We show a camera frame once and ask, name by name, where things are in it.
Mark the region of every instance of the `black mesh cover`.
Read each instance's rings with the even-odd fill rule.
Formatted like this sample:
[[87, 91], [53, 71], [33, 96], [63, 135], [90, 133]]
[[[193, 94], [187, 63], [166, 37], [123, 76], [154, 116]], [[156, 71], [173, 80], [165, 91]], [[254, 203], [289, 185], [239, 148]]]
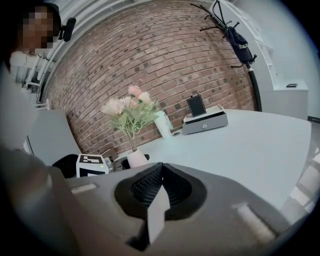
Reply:
[[170, 201], [170, 209], [165, 212], [167, 221], [190, 217], [207, 197], [200, 180], [161, 162], [119, 182], [114, 197], [127, 215], [146, 220], [147, 209], [162, 185]]

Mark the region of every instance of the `artificial flower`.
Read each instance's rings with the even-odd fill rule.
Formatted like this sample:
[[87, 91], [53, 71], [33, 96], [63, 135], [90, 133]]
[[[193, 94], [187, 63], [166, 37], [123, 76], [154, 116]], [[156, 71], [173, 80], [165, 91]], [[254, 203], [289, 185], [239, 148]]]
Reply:
[[120, 115], [124, 110], [125, 104], [117, 98], [111, 98], [101, 107], [101, 112], [112, 116]]
[[148, 104], [151, 101], [150, 95], [148, 92], [144, 91], [139, 95], [139, 100], [145, 104]]
[[129, 109], [133, 109], [138, 105], [137, 100], [135, 98], [131, 98], [129, 96], [121, 98], [120, 102], [122, 102]]
[[130, 85], [129, 87], [128, 87], [128, 93], [130, 94], [130, 95], [134, 95], [136, 98], [138, 98], [139, 97], [139, 95], [142, 93], [142, 90], [139, 88], [139, 86], [137, 86], [137, 85]]

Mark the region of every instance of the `headphones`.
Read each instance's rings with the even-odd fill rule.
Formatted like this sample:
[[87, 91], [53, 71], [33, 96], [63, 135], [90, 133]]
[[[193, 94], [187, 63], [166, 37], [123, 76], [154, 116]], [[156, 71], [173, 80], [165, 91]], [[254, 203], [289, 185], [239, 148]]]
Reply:
[[58, 40], [63, 39], [65, 42], [70, 41], [77, 19], [72, 17], [68, 19], [66, 24], [61, 24], [59, 7], [54, 3], [46, 3], [44, 5], [53, 13], [53, 19], [55, 20], [58, 26]]

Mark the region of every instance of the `white wall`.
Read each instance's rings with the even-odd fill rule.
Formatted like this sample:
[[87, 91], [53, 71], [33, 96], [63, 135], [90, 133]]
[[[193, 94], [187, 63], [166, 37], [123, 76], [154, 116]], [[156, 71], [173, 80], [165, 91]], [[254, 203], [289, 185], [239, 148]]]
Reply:
[[320, 62], [303, 26], [277, 0], [237, 0], [235, 5], [260, 25], [274, 48], [272, 62], [278, 77], [305, 81], [309, 89], [308, 115], [320, 118]]

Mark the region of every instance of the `brick wall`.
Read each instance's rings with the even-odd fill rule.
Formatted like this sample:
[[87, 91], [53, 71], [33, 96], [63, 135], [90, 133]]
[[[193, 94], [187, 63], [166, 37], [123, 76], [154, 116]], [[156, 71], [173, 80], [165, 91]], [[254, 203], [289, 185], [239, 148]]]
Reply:
[[[186, 99], [200, 93], [204, 104], [253, 110], [253, 89], [232, 47], [206, 13], [188, 2], [153, 2], [127, 9], [82, 36], [58, 64], [45, 98], [63, 109], [83, 153], [130, 148], [126, 136], [108, 127], [100, 107], [137, 85], [159, 101], [180, 129], [189, 112]], [[137, 140], [160, 137], [154, 124]]]

